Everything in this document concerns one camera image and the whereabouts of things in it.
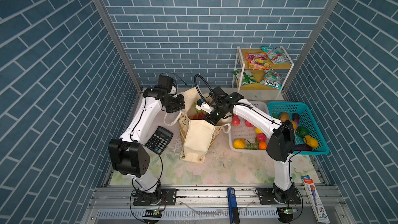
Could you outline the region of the cream floral tote bag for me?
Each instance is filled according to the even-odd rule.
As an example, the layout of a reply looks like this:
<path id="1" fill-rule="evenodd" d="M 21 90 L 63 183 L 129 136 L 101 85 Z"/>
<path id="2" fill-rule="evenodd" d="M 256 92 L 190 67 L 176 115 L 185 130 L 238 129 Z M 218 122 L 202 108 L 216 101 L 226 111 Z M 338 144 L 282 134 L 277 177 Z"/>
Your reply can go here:
<path id="1" fill-rule="evenodd" d="M 191 88 L 181 93 L 185 101 L 185 109 L 178 111 L 173 122 L 167 121 L 168 113 L 165 114 L 163 123 L 166 126 L 178 124 L 182 150 L 180 159 L 195 163 L 204 163 L 205 155 L 220 132 L 229 133 L 232 117 L 219 120 L 213 125 L 203 120 L 193 120 L 195 105 L 200 99 L 196 88 Z"/>

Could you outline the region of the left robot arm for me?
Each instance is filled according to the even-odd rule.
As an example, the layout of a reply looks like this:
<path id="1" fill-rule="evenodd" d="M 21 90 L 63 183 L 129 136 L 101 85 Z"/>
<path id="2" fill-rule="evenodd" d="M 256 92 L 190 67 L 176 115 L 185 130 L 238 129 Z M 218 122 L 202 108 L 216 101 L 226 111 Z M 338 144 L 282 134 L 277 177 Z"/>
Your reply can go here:
<path id="1" fill-rule="evenodd" d="M 143 197 L 148 204 L 161 200 L 161 182 L 149 170 L 150 155 L 146 144 L 150 140 L 148 132 L 161 110 L 175 113 L 185 108 L 184 98 L 177 94 L 176 81 L 166 75 L 160 75 L 154 87 L 144 90 L 131 123 L 118 139 L 112 139 L 108 152 L 112 168 L 130 178 L 137 196 Z"/>

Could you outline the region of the pink snack bag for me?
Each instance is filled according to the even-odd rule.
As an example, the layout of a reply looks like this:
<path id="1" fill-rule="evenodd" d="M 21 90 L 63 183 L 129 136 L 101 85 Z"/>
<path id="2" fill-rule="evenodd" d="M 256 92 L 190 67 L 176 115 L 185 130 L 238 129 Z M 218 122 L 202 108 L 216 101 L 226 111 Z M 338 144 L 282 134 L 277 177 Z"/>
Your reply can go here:
<path id="1" fill-rule="evenodd" d="M 271 63 L 268 60 L 266 53 L 245 53 L 248 62 L 248 69 L 250 70 L 266 70 L 271 68 Z"/>

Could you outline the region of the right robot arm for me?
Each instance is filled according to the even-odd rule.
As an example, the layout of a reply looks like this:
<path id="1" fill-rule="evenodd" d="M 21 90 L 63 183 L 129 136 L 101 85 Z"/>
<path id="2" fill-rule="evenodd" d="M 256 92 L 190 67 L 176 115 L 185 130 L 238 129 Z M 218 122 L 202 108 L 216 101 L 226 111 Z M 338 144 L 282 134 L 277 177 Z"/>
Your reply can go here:
<path id="1" fill-rule="evenodd" d="M 217 124 L 221 119 L 237 115 L 265 134 L 268 138 L 266 152 L 274 160 L 274 199 L 281 204 L 289 202 L 295 189 L 290 165 L 295 146 L 293 124 L 259 110 L 237 92 L 226 94 L 220 87 L 212 89 L 199 74 L 194 76 L 194 85 L 201 99 L 210 107 L 204 117 L 206 122 Z"/>

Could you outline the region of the green snack bag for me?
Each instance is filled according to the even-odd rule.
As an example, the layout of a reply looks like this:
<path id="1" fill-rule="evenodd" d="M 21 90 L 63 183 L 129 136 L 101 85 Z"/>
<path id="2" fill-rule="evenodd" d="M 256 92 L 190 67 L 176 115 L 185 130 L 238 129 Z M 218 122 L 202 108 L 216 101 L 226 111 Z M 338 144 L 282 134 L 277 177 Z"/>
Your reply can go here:
<path id="1" fill-rule="evenodd" d="M 234 71 L 233 75 L 241 86 L 256 84 L 258 81 L 254 77 L 253 73 L 249 70 L 247 71 Z"/>

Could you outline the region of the pink dragon fruit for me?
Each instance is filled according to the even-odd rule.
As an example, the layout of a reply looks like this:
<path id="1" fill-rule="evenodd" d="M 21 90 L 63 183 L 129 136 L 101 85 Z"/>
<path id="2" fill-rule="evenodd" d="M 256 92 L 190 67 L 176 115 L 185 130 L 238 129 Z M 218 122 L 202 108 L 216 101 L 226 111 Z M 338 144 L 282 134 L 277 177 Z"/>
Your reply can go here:
<path id="1" fill-rule="evenodd" d="M 203 120 L 206 116 L 206 112 L 204 111 L 198 111 L 195 113 L 195 115 L 192 117 L 193 120 Z"/>

